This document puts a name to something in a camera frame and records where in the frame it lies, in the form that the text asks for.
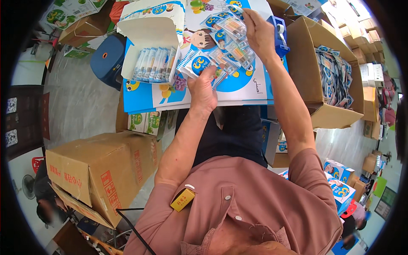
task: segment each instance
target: person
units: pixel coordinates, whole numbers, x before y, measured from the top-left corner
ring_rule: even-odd
[[[290,158],[289,180],[264,161],[257,106],[225,108],[222,130],[212,111],[215,67],[187,82],[190,109],[180,110],[176,134],[159,162],[154,188],[124,255],[324,255],[343,231],[319,156],[309,111],[275,52],[274,27],[250,9],[250,47],[271,78],[275,110]],[[170,204],[188,188],[192,202]]]
[[[37,200],[37,216],[49,226],[53,226],[55,221],[64,222],[68,215],[67,207],[64,202],[57,196],[50,186],[51,180],[47,174],[47,164],[45,159],[38,167],[33,192]]]
[[[367,220],[365,219],[366,210],[364,209],[364,206],[362,206],[360,203],[355,202],[354,204],[357,205],[357,208],[355,209],[351,216],[353,216],[353,218],[356,221],[355,225],[357,227],[357,230],[363,230],[367,224]]]

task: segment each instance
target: open cardboard box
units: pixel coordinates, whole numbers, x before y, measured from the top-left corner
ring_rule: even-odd
[[[160,0],[133,2],[126,6],[124,12],[133,11],[132,13],[138,13],[140,10],[153,8],[152,12],[157,11],[166,14],[166,12],[163,11],[165,10],[164,8],[166,8],[165,5],[163,5],[163,9],[158,8],[161,4],[162,1]],[[177,49],[175,60],[180,58],[180,41],[175,29],[176,23],[172,18],[160,16],[161,13],[153,17],[145,16],[124,19],[118,22],[118,28],[133,43],[133,45],[129,46],[123,61],[121,75],[124,79],[131,80],[133,78],[137,58],[143,48],[166,47],[170,49],[171,47],[174,47]],[[176,20],[179,20],[179,17],[182,17],[184,20],[184,12],[180,11],[180,9],[174,9],[171,16]],[[170,84],[174,81],[175,70],[176,65],[173,64],[170,72]]]
[[[52,188],[70,207],[109,228],[157,169],[161,143],[130,133],[104,133],[46,150]]]
[[[364,115],[364,95],[360,68],[353,52],[335,35],[315,21],[300,16],[287,26],[288,46],[286,55],[289,74],[294,81],[312,118],[313,128],[343,129],[361,119]],[[350,109],[325,104],[319,65],[315,47],[324,45],[336,51],[352,67],[349,94],[354,102]]]

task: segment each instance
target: tape dispenser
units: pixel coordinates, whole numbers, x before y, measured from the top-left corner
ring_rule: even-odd
[[[286,43],[285,21],[275,16],[270,16],[266,21],[275,27],[275,50],[279,57],[283,58],[290,51]]]

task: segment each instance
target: concrete floor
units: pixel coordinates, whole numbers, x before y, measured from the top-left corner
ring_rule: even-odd
[[[44,86],[44,93],[50,92],[51,140],[44,140],[47,149],[75,139],[115,132],[119,92],[96,78],[89,65],[90,60],[91,56],[72,59],[63,57],[61,52],[57,54]],[[316,148],[321,160],[336,160],[353,168],[360,175],[364,157],[376,145],[375,140],[363,137],[363,124],[364,121],[359,120],[347,129],[319,129]],[[163,138],[164,149],[173,137],[174,134],[168,134]],[[148,179],[130,207],[144,207],[152,189],[153,176]],[[140,213],[128,212],[126,215],[135,223]],[[123,220],[118,228],[129,229]]]

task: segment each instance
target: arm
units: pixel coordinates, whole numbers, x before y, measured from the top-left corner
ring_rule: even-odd
[[[217,107],[217,94],[211,88],[214,74],[215,66],[211,66],[198,79],[188,79],[191,107],[159,162],[155,185],[167,183],[178,187],[187,178],[208,117]]]
[[[276,116],[288,143],[292,160],[306,148],[315,147],[312,120],[292,78],[275,51],[275,28],[251,9],[244,8],[249,45],[261,58],[271,78]]]

